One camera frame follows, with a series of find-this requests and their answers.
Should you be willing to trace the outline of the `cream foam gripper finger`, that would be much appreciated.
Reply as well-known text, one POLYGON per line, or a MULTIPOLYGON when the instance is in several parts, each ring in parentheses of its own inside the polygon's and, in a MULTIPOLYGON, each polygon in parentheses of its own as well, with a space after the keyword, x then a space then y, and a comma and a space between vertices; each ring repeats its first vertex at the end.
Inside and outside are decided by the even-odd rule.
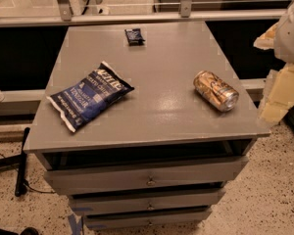
POLYGON ((259 118, 267 125, 278 124, 294 106, 294 64, 271 70, 266 78, 259 118))
POLYGON ((261 50, 269 50, 274 48, 275 34, 277 23, 273 24, 266 32, 254 41, 254 46, 261 50))

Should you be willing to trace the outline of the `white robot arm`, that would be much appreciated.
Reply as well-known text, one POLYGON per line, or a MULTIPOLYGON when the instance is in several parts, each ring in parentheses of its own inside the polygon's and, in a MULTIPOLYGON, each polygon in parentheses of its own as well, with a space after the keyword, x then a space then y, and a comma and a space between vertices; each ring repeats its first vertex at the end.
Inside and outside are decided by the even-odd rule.
POLYGON ((274 126, 294 106, 294 1, 279 21, 255 40, 254 46, 272 49, 285 63, 280 71, 269 72, 259 109, 259 118, 274 126))

